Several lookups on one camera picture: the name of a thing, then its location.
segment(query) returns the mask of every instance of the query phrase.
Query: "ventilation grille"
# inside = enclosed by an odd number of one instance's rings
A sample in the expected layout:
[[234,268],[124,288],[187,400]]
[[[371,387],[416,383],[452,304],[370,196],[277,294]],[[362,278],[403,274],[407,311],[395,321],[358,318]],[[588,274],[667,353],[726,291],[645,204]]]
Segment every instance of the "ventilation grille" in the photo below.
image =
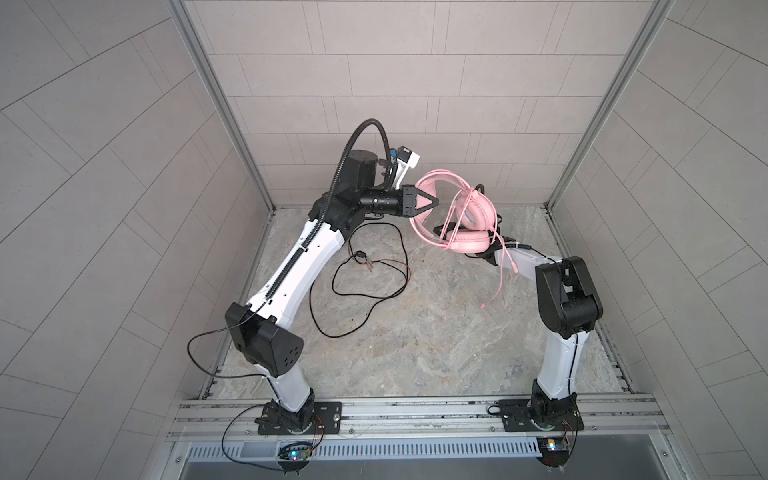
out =
[[[274,462],[287,442],[225,442],[227,454],[244,462]],[[509,458],[540,457],[535,437],[467,439],[341,439],[326,440],[313,460],[376,460],[404,458]],[[191,462],[227,461],[219,442],[193,442]]]

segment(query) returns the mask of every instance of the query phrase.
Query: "pink headphones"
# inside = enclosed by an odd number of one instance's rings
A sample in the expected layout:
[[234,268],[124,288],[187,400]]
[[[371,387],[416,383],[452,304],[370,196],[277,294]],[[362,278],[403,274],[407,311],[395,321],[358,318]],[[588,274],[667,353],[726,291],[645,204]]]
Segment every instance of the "pink headphones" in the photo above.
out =
[[[432,233],[424,227],[424,222],[429,217],[432,210],[419,214],[415,217],[411,217],[411,227],[422,240],[430,245],[435,245],[443,250],[451,250],[456,253],[481,253],[485,252],[496,239],[502,244],[502,239],[497,232],[498,217],[496,215],[496,208],[493,203],[482,193],[472,188],[472,185],[468,184],[466,180],[459,175],[454,174],[450,170],[432,170],[428,172],[424,177],[416,182],[416,188],[423,190],[426,194],[437,197],[437,190],[435,188],[435,182],[442,180],[448,182],[459,188],[458,193],[453,197],[451,207],[448,210],[448,215],[445,218],[445,222],[442,226],[442,232],[440,238],[435,241]],[[416,208],[425,207],[429,205],[430,200],[424,197],[416,198]],[[449,223],[454,219],[455,226],[452,231],[449,230]],[[463,225],[467,230],[460,230],[459,227]],[[504,249],[512,264],[512,269],[515,273],[518,272],[518,266],[512,259],[509,252]],[[502,269],[502,282],[504,281],[503,266]],[[502,283],[499,283],[496,295],[502,289]]]

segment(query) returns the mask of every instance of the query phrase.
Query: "pink headphone ear cup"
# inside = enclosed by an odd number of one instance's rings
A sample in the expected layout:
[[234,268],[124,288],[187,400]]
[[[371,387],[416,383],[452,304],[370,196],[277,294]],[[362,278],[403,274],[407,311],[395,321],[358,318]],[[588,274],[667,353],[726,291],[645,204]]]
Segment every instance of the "pink headphone ear cup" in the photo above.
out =
[[[463,205],[465,198],[466,195],[464,193],[459,195],[457,205]],[[485,232],[493,229],[493,223],[496,220],[493,203],[480,192],[474,190],[465,213],[466,215],[462,218],[462,223],[470,230]]]
[[485,252],[490,244],[487,230],[460,230],[456,233],[456,240],[450,250],[456,253],[481,253]]

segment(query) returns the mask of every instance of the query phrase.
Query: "gray tile wall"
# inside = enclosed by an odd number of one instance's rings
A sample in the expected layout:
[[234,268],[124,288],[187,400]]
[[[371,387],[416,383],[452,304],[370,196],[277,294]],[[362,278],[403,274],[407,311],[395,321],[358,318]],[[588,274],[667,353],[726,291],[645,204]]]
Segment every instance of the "gray tile wall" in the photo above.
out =
[[135,480],[266,207],[162,0],[0,2],[0,45],[2,477]]
[[763,0],[678,0],[554,208],[631,378],[713,480],[768,478],[765,25]]
[[[448,167],[494,201],[541,204],[650,3],[186,6],[277,204],[311,204],[370,117],[421,154],[408,181]],[[373,135],[358,145],[383,155]]]

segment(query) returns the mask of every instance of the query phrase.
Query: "marble floor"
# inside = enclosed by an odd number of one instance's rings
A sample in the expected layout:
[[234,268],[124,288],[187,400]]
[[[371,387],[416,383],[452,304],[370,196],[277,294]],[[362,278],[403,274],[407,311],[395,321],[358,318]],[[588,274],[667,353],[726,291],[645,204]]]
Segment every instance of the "marble floor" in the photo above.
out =
[[[500,207],[504,235],[530,243],[543,253],[558,248],[540,207]],[[299,236],[307,209],[281,209],[273,220],[256,279],[255,293],[273,274]],[[544,358],[545,330],[538,316],[533,282],[484,260],[423,243],[407,219],[387,217],[404,237],[412,279],[405,291],[376,307],[368,323],[342,339],[322,336],[310,317],[305,298],[291,329],[304,338],[299,365],[317,397],[447,396],[526,394]],[[372,259],[402,260],[399,237],[392,227],[366,227],[353,237],[355,250]],[[330,334],[358,325],[374,300],[337,296],[330,289],[336,267],[346,260],[343,248],[328,262],[313,291],[318,323]],[[402,276],[388,267],[371,271],[353,262],[342,267],[336,289],[381,295],[399,288]],[[232,346],[222,375],[252,372]],[[593,334],[585,347],[576,379],[578,392],[620,392],[616,375],[600,339]],[[258,378],[219,380],[217,399],[271,397]]]

